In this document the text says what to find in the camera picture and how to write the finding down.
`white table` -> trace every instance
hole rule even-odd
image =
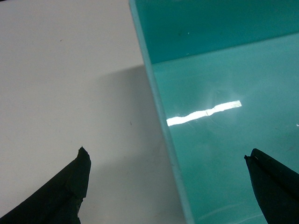
[[[0,217],[77,156],[83,224],[182,224],[126,0],[0,2]]]

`white surface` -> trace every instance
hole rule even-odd
[[[0,217],[90,154],[83,224],[182,224],[126,0],[0,2]]]

